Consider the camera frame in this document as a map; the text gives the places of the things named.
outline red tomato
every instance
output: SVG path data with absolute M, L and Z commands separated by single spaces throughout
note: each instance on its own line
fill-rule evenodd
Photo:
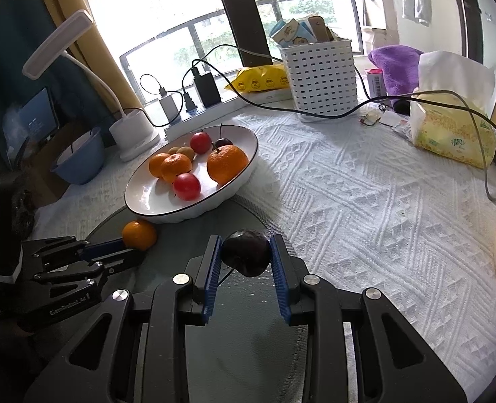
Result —
M 173 182 L 173 190 L 181 200 L 189 202 L 198 198 L 201 192 L 201 184 L 196 176 L 185 172 L 177 176 Z
M 190 139 L 190 148 L 198 154 L 203 154 L 209 151 L 211 145 L 211 137 L 204 131 L 195 133 Z

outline textured tablecloth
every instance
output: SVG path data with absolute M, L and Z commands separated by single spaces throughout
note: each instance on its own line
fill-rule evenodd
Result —
M 260 141 L 239 193 L 284 229 L 312 273 L 339 288 L 383 291 L 474 401 L 496 374 L 496 205 L 482 171 L 414 148 L 388 127 L 363 126 L 358 114 L 308 124 L 248 107 L 228 122 Z M 111 153 L 94 180 L 39 210 L 34 238 L 85 238 L 123 206 L 146 156 L 122 163 Z M 496 195 L 495 167 L 489 181 Z

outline white desk lamp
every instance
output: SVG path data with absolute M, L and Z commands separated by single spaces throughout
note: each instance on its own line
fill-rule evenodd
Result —
M 111 125 L 110 133 L 121 150 L 121 160 L 126 162 L 155 145 L 160 140 L 160 134 L 158 128 L 149 122 L 142 110 L 135 110 L 126 115 L 119 99 L 110 87 L 93 71 L 67 53 L 66 49 L 87 32 L 92 25 L 91 16 L 83 9 L 77 10 L 34 51 L 24 64 L 22 74 L 36 80 L 54 60 L 63 56 L 97 80 L 112 96 L 121 112 L 121 119 Z

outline blue curtain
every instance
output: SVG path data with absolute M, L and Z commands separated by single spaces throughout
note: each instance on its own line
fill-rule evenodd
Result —
M 108 128 L 114 118 L 80 68 L 58 58 L 37 80 L 22 75 L 26 60 L 54 30 L 43 0 L 0 0 L 0 153 L 4 158 L 5 111 L 12 104 L 23 106 L 45 86 L 59 105 L 62 120 L 101 126 L 105 143 L 112 144 Z

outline yellow package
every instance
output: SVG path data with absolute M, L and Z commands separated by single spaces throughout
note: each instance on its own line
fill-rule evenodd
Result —
M 281 89 L 289 87 L 287 73 L 282 63 L 275 65 L 255 66 L 253 68 L 242 68 L 236 75 L 236 79 L 231 84 L 240 93 L 260 92 L 271 89 Z
M 462 102 L 451 94 L 422 94 L 418 98 L 463 106 Z M 468 107 L 484 114 L 471 101 L 466 98 L 464 100 Z M 489 123 L 477 115 L 474 115 L 474 120 L 480 132 L 488 166 L 496 151 L 496 137 Z M 477 133 L 467 111 L 412 101 L 410 129 L 414 145 L 483 169 L 483 156 Z

